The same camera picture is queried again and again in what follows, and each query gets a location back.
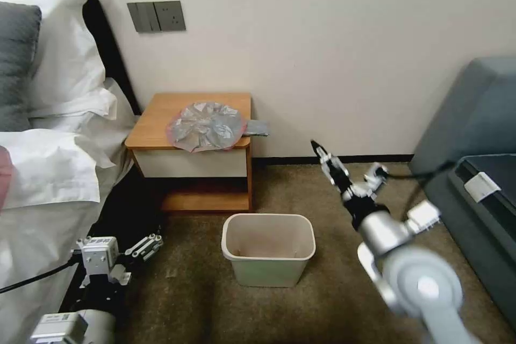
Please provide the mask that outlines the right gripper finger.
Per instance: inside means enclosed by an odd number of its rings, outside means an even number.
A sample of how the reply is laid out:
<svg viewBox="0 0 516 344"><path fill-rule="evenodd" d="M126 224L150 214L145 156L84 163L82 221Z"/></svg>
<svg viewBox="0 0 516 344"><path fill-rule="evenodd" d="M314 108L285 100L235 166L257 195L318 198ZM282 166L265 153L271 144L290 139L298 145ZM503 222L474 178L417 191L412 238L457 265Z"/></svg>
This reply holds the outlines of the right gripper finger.
<svg viewBox="0 0 516 344"><path fill-rule="evenodd" d="M323 173L327 177L332 177L335 173L335 165L333 163L333 156L325 150L325 148L316 142L315 140L310 140L312 149L314 153L318 156L319 162L321 165L321 169Z"/></svg>
<svg viewBox="0 0 516 344"><path fill-rule="evenodd" d="M322 161L322 171L330 183L340 193L343 202L351 200L354 196L353 182L349 178L349 172L340 159L335 156L328 156Z"/></svg>

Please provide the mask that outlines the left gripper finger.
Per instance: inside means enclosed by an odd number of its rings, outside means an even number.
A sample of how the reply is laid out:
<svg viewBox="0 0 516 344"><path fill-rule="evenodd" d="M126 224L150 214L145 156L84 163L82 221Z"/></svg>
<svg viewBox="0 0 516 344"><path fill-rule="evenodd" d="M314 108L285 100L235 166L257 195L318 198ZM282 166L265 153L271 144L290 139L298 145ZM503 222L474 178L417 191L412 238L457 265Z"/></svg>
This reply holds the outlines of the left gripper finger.
<svg viewBox="0 0 516 344"><path fill-rule="evenodd" d="M84 239L79 238L76 240L76 247L71 250L70 264L82 264L84 262L83 259L83 247L84 247Z"/></svg>
<svg viewBox="0 0 516 344"><path fill-rule="evenodd" d="M119 255L119 262L145 262L163 246L163 238L159 234L143 237L133 246Z"/></svg>

